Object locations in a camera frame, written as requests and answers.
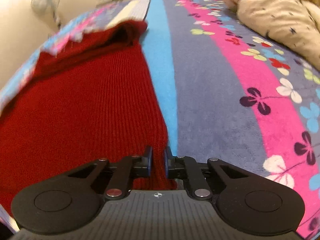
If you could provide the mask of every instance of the white flower print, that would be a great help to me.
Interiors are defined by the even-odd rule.
[[[284,76],[289,76],[290,74],[289,70],[285,69],[284,67],[277,68],[277,70]]]
[[[260,37],[255,37],[255,36],[253,36],[252,38],[253,38],[252,41],[254,41],[254,42],[256,42],[256,43],[265,44],[264,47],[266,47],[266,46],[272,47],[272,46],[273,46],[272,43],[270,43],[270,42],[268,42],[268,41],[265,41],[264,39],[262,39],[262,38],[260,38]]]
[[[218,12],[215,12],[215,11],[208,13],[208,15],[213,15],[215,17],[220,17],[221,16]]]
[[[300,104],[302,102],[302,97],[297,91],[293,90],[293,86],[289,80],[280,78],[280,83],[282,84],[282,86],[277,87],[276,90],[281,96],[291,96],[292,101],[297,104]]]
[[[273,174],[267,176],[267,179],[285,185],[289,188],[294,188],[294,179],[287,172],[284,160],[280,155],[272,155],[263,163],[263,168]]]
[[[210,23],[207,23],[205,21],[196,21],[193,24],[195,24],[195,25],[210,25]]]
[[[308,69],[312,69],[312,66],[306,62],[304,59],[301,59],[302,66]]]

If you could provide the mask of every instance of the flower pattern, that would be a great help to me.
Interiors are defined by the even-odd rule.
[[[294,152],[298,156],[307,154],[307,163],[314,165],[316,163],[316,156],[311,145],[311,136],[307,131],[303,132],[301,136],[304,143],[296,142],[294,144]]]
[[[232,42],[234,45],[240,45],[239,39],[237,39],[237,38],[226,39],[226,41],[230,41],[230,42]]]
[[[226,35],[228,35],[228,36],[235,36],[235,37],[237,37],[237,38],[239,38],[239,39],[242,39],[242,36],[240,36],[240,35],[235,35],[232,31],[226,31]]]
[[[275,58],[269,58],[269,60],[272,62],[271,65],[276,68],[285,68],[290,70],[290,67],[287,64],[284,64]]]
[[[215,5],[215,4],[207,5],[207,7],[209,9],[218,9],[218,10],[221,10],[221,8],[223,8],[223,6],[218,6],[218,5]]]
[[[275,49],[275,51],[278,52],[280,55],[284,54],[284,52],[282,50],[280,50],[280,49]]]
[[[211,23],[216,23],[219,25],[223,25],[222,20],[210,21]]]
[[[258,89],[251,87],[247,89],[247,92],[250,94],[250,96],[241,97],[239,100],[241,105],[245,107],[251,107],[257,104],[260,114],[268,115],[271,113],[270,106],[262,101],[263,98],[261,96],[261,92]]]
[[[263,54],[267,57],[267,58],[274,58],[274,59],[277,59],[277,60],[280,60],[280,61],[285,61],[285,58],[284,57],[281,57],[280,55],[278,54],[274,54],[272,53],[271,51],[267,50],[267,49],[262,49],[261,50],[263,52]]]
[[[188,16],[193,16],[193,17],[196,17],[196,18],[200,18],[200,15],[198,13],[191,13],[191,14],[188,14]]]
[[[300,107],[300,113],[301,115],[307,119],[307,128],[312,133],[317,133],[319,130],[319,123],[318,123],[318,117],[320,115],[320,108],[319,106],[311,102],[310,108],[307,108],[305,106]]]
[[[277,68],[277,70],[284,76],[289,76],[290,72],[289,70],[285,69],[285,68]]]
[[[230,25],[230,24],[228,24],[228,25],[223,25],[223,26],[221,26],[222,28],[226,28],[226,29],[228,29],[228,30],[230,30],[230,31],[235,31],[236,29],[235,29],[235,27],[233,26],[233,25]]]
[[[205,21],[196,21],[194,22],[195,25],[210,25],[210,23],[207,23]]]
[[[269,41],[265,41],[264,39],[262,38],[259,38],[259,37],[255,37],[253,36],[253,40],[254,42],[256,43],[260,43],[263,47],[266,47],[266,48],[269,48],[269,47],[272,47],[273,44]]]
[[[224,22],[228,22],[231,20],[231,18],[229,16],[225,16],[225,17],[220,17],[219,18],[221,21],[224,21]]]
[[[276,90],[281,96],[290,96],[292,101],[297,104],[300,104],[302,102],[302,97],[297,91],[293,90],[293,86],[289,80],[280,78],[280,83],[282,84],[282,86],[277,87]]]
[[[253,56],[257,60],[266,61],[267,59],[263,57],[260,52],[256,49],[248,49],[248,51],[241,51],[242,55]]]
[[[311,191],[315,191],[320,188],[320,173],[312,176],[309,180],[309,189]]]
[[[201,7],[197,7],[196,9],[197,9],[197,10],[199,10],[199,9],[207,10],[207,9],[208,9],[208,7],[206,7],[206,6],[201,6]]]
[[[305,238],[305,240],[311,240],[320,233],[318,217],[314,217],[311,220],[308,226],[308,230],[311,231],[311,233]]]
[[[302,65],[302,66],[305,67],[305,68],[312,69],[312,66],[311,66],[308,62],[306,62],[303,58],[301,58],[301,59],[295,58],[294,61],[295,61],[298,65]]]
[[[205,32],[204,30],[201,29],[192,29],[191,33],[193,35],[201,35],[201,34],[205,34],[205,35],[214,35],[215,33],[212,32]]]
[[[313,80],[316,84],[320,85],[320,78],[312,73],[310,69],[304,68],[304,77],[308,80]]]
[[[218,12],[216,12],[216,11],[210,12],[210,13],[208,13],[208,15],[215,16],[215,17],[221,16],[221,15],[220,15]]]
[[[273,180],[289,188],[294,188],[294,179],[288,173],[284,160],[280,155],[272,155],[263,163],[263,168],[272,174],[267,176],[266,179]]]

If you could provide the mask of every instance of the red knitted sweater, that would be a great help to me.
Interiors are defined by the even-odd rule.
[[[135,188],[172,189],[165,178],[166,126],[139,44],[145,22],[127,21],[57,57],[42,52],[33,79],[0,118],[0,203],[22,188],[98,157],[111,162],[154,148],[151,179]]]

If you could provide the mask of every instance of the bed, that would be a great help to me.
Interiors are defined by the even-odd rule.
[[[0,111],[33,75],[41,50],[58,54],[69,40],[105,28],[131,2],[72,20],[2,89]],[[221,0],[143,0],[140,43],[167,126],[173,155],[210,157],[286,185],[305,202],[298,228],[319,232],[320,76],[297,54],[237,20]]]

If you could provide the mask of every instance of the blue flower print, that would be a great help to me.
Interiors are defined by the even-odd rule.
[[[227,22],[227,21],[230,21],[231,18],[229,16],[225,16],[225,17],[220,17],[219,20],[222,20],[223,22]]]
[[[308,130],[312,133],[318,132],[319,123],[317,119],[318,119],[318,116],[320,115],[320,107],[316,103],[311,102],[310,109],[305,106],[301,106],[300,113],[304,118],[308,119],[307,121]]]
[[[219,10],[221,10],[221,7],[218,7],[218,6],[207,6],[209,9],[219,9]]]
[[[275,58],[277,60],[280,60],[280,61],[285,61],[285,58],[284,57],[281,57],[280,55],[278,54],[274,54],[272,53],[271,51],[267,50],[267,49],[262,49],[261,50],[264,55],[267,57],[267,58]]]
[[[230,31],[235,31],[235,30],[236,30],[235,27],[234,27],[233,25],[230,25],[230,24],[228,24],[228,25],[222,25],[221,27],[222,27],[222,28],[226,28],[226,29],[228,29],[228,30],[230,30]]]
[[[312,176],[309,180],[309,189],[311,191],[315,191],[320,188],[320,174],[316,174]]]

